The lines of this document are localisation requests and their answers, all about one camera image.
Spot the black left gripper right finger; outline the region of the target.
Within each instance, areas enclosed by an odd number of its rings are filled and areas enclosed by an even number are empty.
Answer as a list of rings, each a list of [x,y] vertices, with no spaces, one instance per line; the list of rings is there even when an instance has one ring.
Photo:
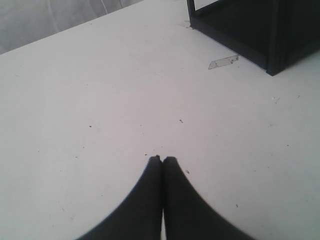
[[[196,192],[175,157],[163,161],[164,222],[168,240],[238,240],[240,231]]]

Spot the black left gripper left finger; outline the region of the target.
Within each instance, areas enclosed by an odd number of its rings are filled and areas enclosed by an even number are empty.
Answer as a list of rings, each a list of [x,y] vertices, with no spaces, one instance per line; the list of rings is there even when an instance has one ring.
[[[163,163],[148,163],[122,203],[80,240],[160,240],[163,217]]]

